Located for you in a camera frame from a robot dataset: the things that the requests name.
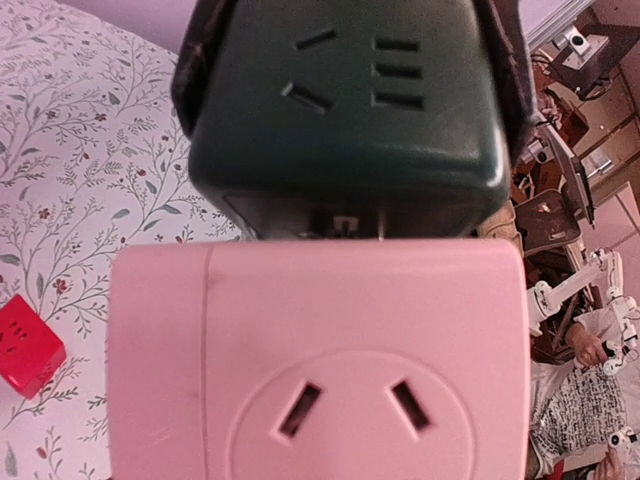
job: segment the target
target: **person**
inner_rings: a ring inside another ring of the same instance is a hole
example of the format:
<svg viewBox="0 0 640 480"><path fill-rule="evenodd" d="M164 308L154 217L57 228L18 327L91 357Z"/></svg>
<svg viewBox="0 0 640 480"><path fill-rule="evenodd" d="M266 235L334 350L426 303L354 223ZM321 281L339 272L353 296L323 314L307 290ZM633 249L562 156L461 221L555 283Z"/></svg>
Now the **person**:
<svg viewBox="0 0 640 480"><path fill-rule="evenodd" d="M564 365L532 362L527 480L551 473L562 459L597 444L625 426L640 431L640 362L636 351L615 376L604 374L603 341L621 343L610 308L574 319L566 335L576 359ZM609 448L593 480L640 479L640 444L629 452Z"/></svg>

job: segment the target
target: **dark green power socket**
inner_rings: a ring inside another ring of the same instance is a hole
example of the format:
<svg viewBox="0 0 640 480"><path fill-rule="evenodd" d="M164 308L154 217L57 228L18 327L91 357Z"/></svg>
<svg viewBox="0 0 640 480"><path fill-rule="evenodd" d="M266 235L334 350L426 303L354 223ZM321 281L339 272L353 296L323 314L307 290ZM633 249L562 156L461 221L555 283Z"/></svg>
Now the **dark green power socket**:
<svg viewBox="0 0 640 480"><path fill-rule="evenodd" d="M460 236L507 200L471 0L221 5L189 173L255 237Z"/></svg>

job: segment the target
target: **electrical outlet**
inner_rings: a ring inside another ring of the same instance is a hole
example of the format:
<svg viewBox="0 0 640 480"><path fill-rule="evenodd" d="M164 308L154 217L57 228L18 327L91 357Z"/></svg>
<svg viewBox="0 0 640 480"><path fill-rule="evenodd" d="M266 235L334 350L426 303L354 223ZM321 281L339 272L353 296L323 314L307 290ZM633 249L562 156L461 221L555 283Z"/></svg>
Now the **electrical outlet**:
<svg viewBox="0 0 640 480"><path fill-rule="evenodd" d="M114 478L523 478L524 292L501 241L127 249Z"/></svg>
<svg viewBox="0 0 640 480"><path fill-rule="evenodd" d="M294 238L345 216L377 238L384 211L387 238L458 236L508 200L472 0L221 5L196 10L174 98L197 111L183 122L191 180L248 232ZM194 75L200 88L183 88Z"/></svg>
<svg viewBox="0 0 640 480"><path fill-rule="evenodd" d="M33 397L66 358L64 345L20 296L0 310L0 375Z"/></svg>

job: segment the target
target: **pink power socket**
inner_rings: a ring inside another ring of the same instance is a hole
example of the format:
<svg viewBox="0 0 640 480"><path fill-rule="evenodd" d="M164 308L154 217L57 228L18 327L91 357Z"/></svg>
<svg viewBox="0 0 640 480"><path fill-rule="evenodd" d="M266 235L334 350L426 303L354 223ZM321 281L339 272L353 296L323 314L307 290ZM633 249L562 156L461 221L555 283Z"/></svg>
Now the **pink power socket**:
<svg viewBox="0 0 640 480"><path fill-rule="evenodd" d="M522 478L528 347L522 261L501 241L129 248L113 476Z"/></svg>

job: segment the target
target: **hand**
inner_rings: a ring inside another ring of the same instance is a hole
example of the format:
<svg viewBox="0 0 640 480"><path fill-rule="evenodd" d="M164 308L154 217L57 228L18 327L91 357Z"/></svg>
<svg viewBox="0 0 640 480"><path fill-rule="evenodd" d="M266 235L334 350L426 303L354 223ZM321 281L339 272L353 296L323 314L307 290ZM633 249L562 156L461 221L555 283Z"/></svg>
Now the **hand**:
<svg viewBox="0 0 640 480"><path fill-rule="evenodd" d="M585 330L573 338L572 344L576 359L585 367L595 367L609 360L602 348L602 340Z"/></svg>
<svg viewBox="0 0 640 480"><path fill-rule="evenodd" d="M593 480L624 480L624 469L618 452L609 447L609 451L598 464Z"/></svg>

